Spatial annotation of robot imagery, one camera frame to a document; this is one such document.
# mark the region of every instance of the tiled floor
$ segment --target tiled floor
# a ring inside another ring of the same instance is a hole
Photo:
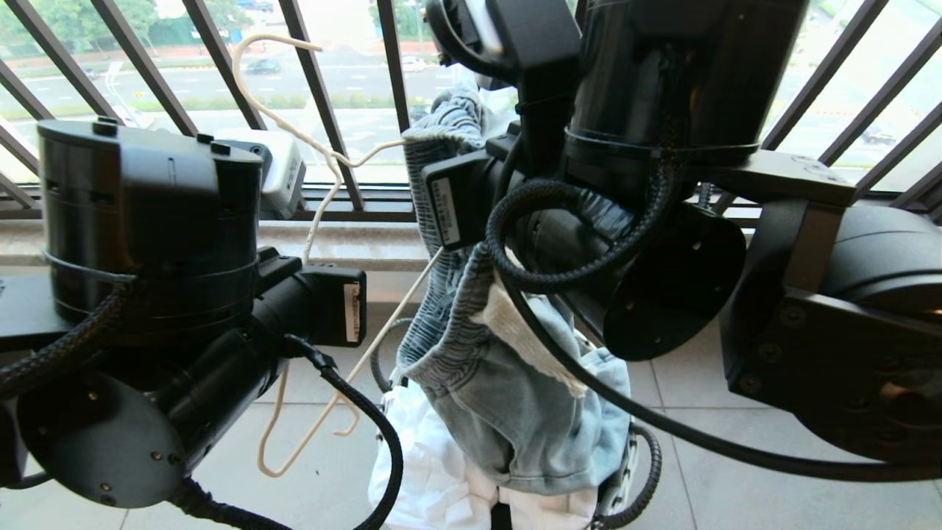
[[[371,310],[381,323],[383,309]],[[331,351],[346,373],[353,352]],[[390,367],[392,344],[384,348]],[[331,396],[302,362],[292,365],[285,408],[268,447],[280,465]],[[733,441],[789,455],[853,459],[806,431],[789,414],[752,403],[725,389],[718,331],[709,327],[681,350],[629,368],[634,396],[670,417]],[[358,388],[377,398],[368,367]],[[256,447],[272,409],[273,393],[250,407],[196,471],[218,500],[243,506],[297,529],[352,528],[368,513],[367,483],[377,444],[364,419],[342,439],[331,434],[349,421],[336,410],[294,468],[281,479],[255,467]],[[639,530],[939,530],[942,482],[862,485],[767,472],[716,456],[658,432],[664,473],[654,500],[629,528]],[[642,457],[641,469],[646,469]],[[635,484],[639,489],[641,480]],[[28,491],[0,490],[0,529],[209,530],[222,528],[158,505],[126,511],[84,501],[56,484]]]

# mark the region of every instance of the denim fabric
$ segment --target denim fabric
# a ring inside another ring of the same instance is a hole
[[[478,100],[456,91],[403,134],[416,218],[430,255],[439,246],[422,165],[482,144]],[[482,323],[494,268],[482,245],[444,254],[430,274],[414,323],[399,346],[403,376],[418,383],[462,450],[499,486],[542,495],[598,487],[619,469],[629,417],[591,390],[575,398],[527,364]],[[543,297],[530,306],[570,355],[571,324]],[[625,363],[605,349],[580,357],[599,379],[628,394]]]

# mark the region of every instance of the black cylindrical motor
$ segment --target black cylindrical motor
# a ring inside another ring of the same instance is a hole
[[[213,142],[95,123],[39,123],[56,309],[77,322],[121,274],[139,307],[113,342],[192,343],[252,312],[261,158]]]
[[[568,173],[634,206],[658,148],[688,163],[742,162],[758,149],[806,6],[590,0]]]

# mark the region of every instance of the white label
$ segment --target white label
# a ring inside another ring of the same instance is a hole
[[[344,286],[344,319],[347,323],[347,342],[360,337],[360,284]]]
[[[455,214],[455,203],[451,198],[451,183],[447,178],[439,178],[431,183],[431,192],[434,195],[435,210],[438,211],[438,227],[442,232],[442,239],[446,245],[461,240],[458,231],[458,216]]]

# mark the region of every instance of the car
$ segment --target car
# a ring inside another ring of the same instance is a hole
[[[860,138],[864,139],[865,143],[881,143],[883,145],[896,144],[896,139],[893,138],[893,135],[887,134],[876,128],[869,128],[865,130],[864,134],[860,135]]]
[[[421,72],[425,70],[426,66],[425,61],[418,57],[407,56],[402,58],[403,72]]]
[[[273,58],[263,58],[250,64],[246,68],[249,74],[277,74],[282,70],[282,65]]]

